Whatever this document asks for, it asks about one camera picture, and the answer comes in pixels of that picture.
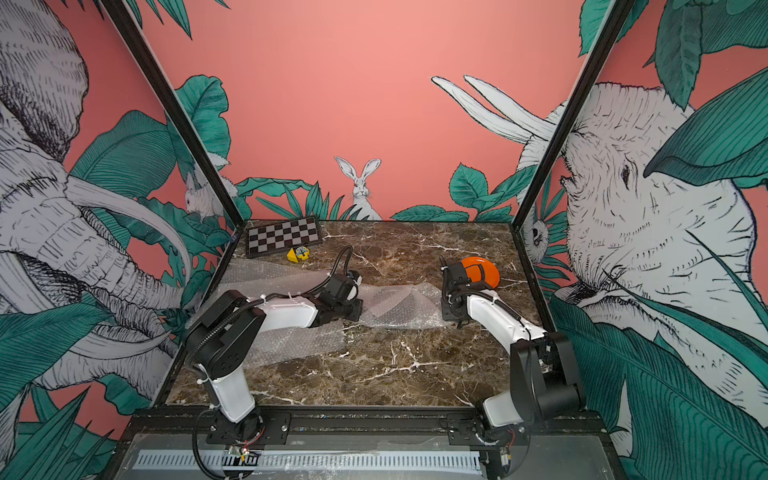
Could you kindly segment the orange dinner plate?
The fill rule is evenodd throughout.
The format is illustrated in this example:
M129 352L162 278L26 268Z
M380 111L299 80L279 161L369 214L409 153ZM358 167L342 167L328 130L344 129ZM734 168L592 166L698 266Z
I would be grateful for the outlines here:
M501 281L501 275L494 263L482 257L472 256L461 260L468 278L473 283L484 282L491 289L496 289Z

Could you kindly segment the bubble plate bundle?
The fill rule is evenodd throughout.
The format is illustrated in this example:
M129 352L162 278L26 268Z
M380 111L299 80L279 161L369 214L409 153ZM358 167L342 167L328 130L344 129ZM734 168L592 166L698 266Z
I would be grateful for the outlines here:
M444 328L441 291L430 283L374 286L363 284L358 298L363 301L359 322L386 329Z

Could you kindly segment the pink bubble bundle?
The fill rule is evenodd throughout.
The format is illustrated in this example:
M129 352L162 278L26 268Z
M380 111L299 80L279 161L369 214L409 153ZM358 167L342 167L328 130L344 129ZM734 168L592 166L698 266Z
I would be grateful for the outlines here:
M271 365L337 349L342 342L341 327L338 324L343 320L338 319L308 329L290 328L263 332L257 336L251 346L242 367Z

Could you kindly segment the clear bubble wrap sheet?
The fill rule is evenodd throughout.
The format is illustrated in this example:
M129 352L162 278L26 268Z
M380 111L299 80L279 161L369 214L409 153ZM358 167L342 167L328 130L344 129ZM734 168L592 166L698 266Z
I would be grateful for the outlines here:
M321 283L327 273L327 270L303 269L257 259L234 259L218 286L211 291L211 297L217 298L227 290L237 290L247 297L270 293L297 294Z

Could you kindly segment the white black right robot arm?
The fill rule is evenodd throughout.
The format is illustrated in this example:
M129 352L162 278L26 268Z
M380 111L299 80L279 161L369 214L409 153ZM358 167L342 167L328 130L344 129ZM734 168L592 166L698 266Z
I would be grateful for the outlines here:
M493 290L484 271L475 281L469 267L445 259L440 271L443 320L480 324L509 356L508 389L482 403L490 426L533 425L585 407L579 366L565 333L525 319Z

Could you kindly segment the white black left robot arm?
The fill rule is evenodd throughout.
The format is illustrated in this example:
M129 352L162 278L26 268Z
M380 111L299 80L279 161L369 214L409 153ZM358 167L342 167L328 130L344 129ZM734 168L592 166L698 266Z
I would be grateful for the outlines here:
M333 273L317 288L296 296L272 293L249 299L237 290L223 293L186 333L187 359L210 386L216 406L234 425L256 410L242 365L257 336L273 330L319 327L331 321L356 321L361 275Z

